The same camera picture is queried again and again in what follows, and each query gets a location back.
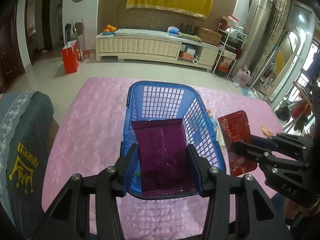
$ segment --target pink tablecloth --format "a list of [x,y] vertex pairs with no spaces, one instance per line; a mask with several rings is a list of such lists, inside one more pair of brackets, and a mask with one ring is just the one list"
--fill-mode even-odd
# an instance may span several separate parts
[[[44,178],[42,207],[46,211],[58,192],[74,173],[84,177],[98,174],[114,165],[120,150],[126,99],[135,79],[89,78],[84,83],[61,122],[49,157]],[[267,126],[273,134],[283,132],[266,102],[213,89],[194,87],[215,118],[244,110],[253,135],[263,137]],[[228,168],[228,155],[223,150]],[[269,197],[276,192],[264,184],[264,174],[251,172]],[[235,220],[234,199],[230,220]],[[198,195],[180,199],[145,201],[127,194],[117,198],[127,239],[180,239],[201,234],[208,198]],[[96,233],[94,201],[90,204],[90,229]]]

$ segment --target doorway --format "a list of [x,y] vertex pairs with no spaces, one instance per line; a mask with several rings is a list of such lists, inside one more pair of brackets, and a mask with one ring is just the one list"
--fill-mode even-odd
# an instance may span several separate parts
[[26,0],[25,30],[30,62],[53,49],[50,26],[50,0]]

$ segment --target purple snack bag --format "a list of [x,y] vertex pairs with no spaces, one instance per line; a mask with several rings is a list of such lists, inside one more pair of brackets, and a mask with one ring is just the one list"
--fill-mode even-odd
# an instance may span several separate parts
[[142,196],[192,192],[182,119],[133,121],[139,144]]

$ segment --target orange box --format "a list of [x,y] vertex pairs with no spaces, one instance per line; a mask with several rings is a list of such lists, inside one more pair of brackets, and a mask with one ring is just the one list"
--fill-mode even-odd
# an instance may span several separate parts
[[179,56],[183,59],[186,59],[186,60],[190,60],[192,61],[193,60],[193,55],[192,54],[189,54],[189,53],[186,53],[185,51],[181,51],[179,53]]

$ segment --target blue bowl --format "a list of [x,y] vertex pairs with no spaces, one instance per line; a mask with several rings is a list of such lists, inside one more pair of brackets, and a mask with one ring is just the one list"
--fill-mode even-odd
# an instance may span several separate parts
[[109,32],[109,33],[102,33],[102,35],[106,36],[106,35],[113,35],[115,34],[115,32]]

